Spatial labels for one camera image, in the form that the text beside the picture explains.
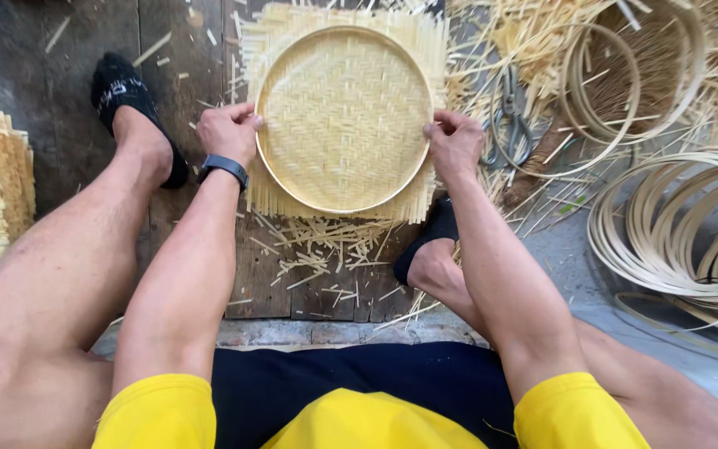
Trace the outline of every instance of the hand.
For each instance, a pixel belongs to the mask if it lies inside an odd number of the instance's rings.
[[[253,113],[254,103],[205,110],[195,128],[207,153],[236,160],[248,169],[257,153],[257,129],[264,123]]]
[[[442,109],[434,111],[434,121],[423,127],[425,137],[431,139],[431,153],[436,172],[450,189],[463,178],[475,179],[475,166],[484,148],[481,124],[460,113]]]

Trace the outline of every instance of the smartwatch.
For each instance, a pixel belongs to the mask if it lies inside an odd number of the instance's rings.
[[[210,154],[204,161],[204,165],[201,166],[199,171],[199,177],[195,181],[201,184],[207,178],[207,175],[213,168],[220,168],[234,175],[235,178],[240,182],[240,192],[248,187],[248,175],[246,170],[234,159],[224,158],[217,154]]]

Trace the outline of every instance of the person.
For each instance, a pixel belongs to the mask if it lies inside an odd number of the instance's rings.
[[[718,400],[572,318],[475,180],[472,119],[437,111],[424,128],[451,197],[395,272],[494,352],[215,352],[239,180],[208,174],[132,293],[148,199],[184,184],[186,168],[123,58],[105,55],[92,100],[113,161],[0,260],[0,447],[718,447]],[[205,111],[203,147],[247,167],[262,125],[253,110]],[[451,259],[458,236],[464,270]],[[90,355],[124,307],[114,363]]]

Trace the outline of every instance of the left hand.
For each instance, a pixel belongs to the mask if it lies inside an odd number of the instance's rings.
[[[264,123],[253,113],[254,103],[205,110],[196,130],[207,153],[236,160],[248,169],[257,153],[257,129]]]

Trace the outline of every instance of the woven bamboo tray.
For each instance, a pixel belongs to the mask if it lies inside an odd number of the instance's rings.
[[[297,39],[267,70],[256,110],[267,123],[257,147],[268,172],[324,212],[383,204],[428,153],[428,81],[401,45],[370,28],[329,26]]]

